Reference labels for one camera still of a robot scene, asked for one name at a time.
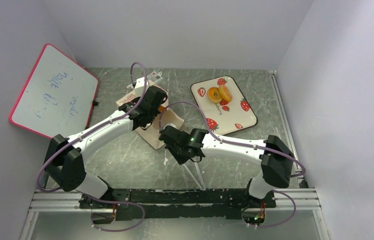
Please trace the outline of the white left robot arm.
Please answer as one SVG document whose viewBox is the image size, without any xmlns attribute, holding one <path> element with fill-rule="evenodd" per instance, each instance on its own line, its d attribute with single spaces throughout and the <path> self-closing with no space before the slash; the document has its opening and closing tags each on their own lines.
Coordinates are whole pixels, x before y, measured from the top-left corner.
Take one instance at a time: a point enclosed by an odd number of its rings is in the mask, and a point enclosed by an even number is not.
<svg viewBox="0 0 374 240">
<path fill-rule="evenodd" d="M 112 187 L 85 170 L 85 160 L 110 141 L 151 124 L 160 114 L 167 93 L 150 86 L 143 96 L 124 103 L 113 114 L 80 133 L 69 137 L 58 134 L 49 143 L 42 172 L 47 173 L 65 192 L 78 191 L 93 197 L 101 208 L 113 202 Z"/>
</svg>

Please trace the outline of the metal food tongs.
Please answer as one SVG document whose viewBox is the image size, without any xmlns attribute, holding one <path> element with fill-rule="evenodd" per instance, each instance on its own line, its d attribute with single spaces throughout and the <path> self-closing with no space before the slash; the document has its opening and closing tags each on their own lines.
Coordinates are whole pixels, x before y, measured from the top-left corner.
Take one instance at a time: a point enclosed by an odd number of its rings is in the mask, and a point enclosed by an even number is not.
<svg viewBox="0 0 374 240">
<path fill-rule="evenodd" d="M 203 176 L 202 176 L 202 172 L 200 171 L 198 163 L 194 162 L 194 167 L 195 167 L 195 170 L 196 170 L 196 173 L 197 173 L 196 175 L 194 175 L 191 172 L 191 170 L 188 168 L 187 164 L 183 164 L 182 166 L 187 171 L 187 173 L 189 174 L 189 176 L 193 179 L 193 181 L 197 185 L 198 189 L 200 189 L 202 191 L 205 191 L 206 190 L 206 186 L 205 186 L 205 183 L 204 183 L 204 180 L 203 180 Z"/>
</svg>

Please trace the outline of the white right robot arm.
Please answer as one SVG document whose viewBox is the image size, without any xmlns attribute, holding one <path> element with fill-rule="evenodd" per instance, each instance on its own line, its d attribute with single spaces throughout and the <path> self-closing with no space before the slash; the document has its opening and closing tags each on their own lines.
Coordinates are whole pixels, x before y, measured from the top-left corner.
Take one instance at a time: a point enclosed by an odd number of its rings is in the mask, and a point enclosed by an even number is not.
<svg viewBox="0 0 374 240">
<path fill-rule="evenodd" d="M 247 140 L 215 135 L 200 128 L 187 133 L 168 125 L 160 132 L 159 140 L 180 165 L 195 157 L 224 157 L 259 165 L 261 171 L 251 178 L 244 194 L 250 207 L 257 207 L 272 189 L 286 189 L 290 185 L 294 156 L 277 136 Z"/>
</svg>

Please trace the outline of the orange fake bread roll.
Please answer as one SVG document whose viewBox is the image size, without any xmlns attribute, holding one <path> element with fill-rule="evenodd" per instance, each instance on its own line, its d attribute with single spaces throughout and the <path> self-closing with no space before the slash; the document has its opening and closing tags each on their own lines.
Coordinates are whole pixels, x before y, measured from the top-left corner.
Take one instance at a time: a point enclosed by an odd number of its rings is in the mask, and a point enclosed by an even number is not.
<svg viewBox="0 0 374 240">
<path fill-rule="evenodd" d="M 229 89 L 226 87 L 226 85 L 222 84 L 218 87 L 218 91 L 222 99 L 226 102 L 232 101 L 232 94 L 230 93 Z"/>
</svg>

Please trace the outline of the strawberry print white tray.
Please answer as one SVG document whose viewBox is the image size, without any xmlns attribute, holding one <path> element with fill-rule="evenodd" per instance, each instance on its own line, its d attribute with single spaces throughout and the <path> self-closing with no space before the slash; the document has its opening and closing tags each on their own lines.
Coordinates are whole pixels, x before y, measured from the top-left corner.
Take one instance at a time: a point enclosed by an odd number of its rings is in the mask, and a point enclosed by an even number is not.
<svg viewBox="0 0 374 240">
<path fill-rule="evenodd" d="M 212 103 L 208 92 L 220 86 L 227 87 L 232 100 Z M 190 86 L 190 90 L 212 132 L 226 135 L 257 125 L 256 114 L 231 76 L 225 75 L 196 82 Z"/>
</svg>

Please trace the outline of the orange fake donut bread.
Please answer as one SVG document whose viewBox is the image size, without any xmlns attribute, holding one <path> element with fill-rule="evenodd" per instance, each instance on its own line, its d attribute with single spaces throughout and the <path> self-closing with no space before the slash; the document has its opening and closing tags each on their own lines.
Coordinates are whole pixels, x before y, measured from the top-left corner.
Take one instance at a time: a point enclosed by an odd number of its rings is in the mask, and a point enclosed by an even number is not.
<svg viewBox="0 0 374 240">
<path fill-rule="evenodd" d="M 211 87 L 207 90 L 208 100 L 213 104 L 218 104 L 223 100 L 219 89 L 217 87 Z"/>
</svg>

